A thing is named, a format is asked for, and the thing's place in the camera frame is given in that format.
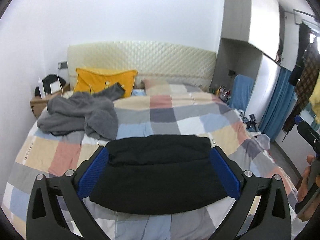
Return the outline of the person's right hand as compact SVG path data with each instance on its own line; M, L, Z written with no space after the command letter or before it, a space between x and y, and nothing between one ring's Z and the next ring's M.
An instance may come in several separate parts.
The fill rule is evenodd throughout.
M306 161L308 162L309 165L305 168L303 172L303 175L302 175L303 179L302 179L300 188L298 189L299 202L301 202L308 193L308 178L310 175L311 164L314 159L315 157L313 155L307 156ZM313 216L318 205L319 205L319 195L314 199L314 201L309 205L309 207L304 211L304 213L301 213L300 215L298 215L298 218L303 222L309 220Z

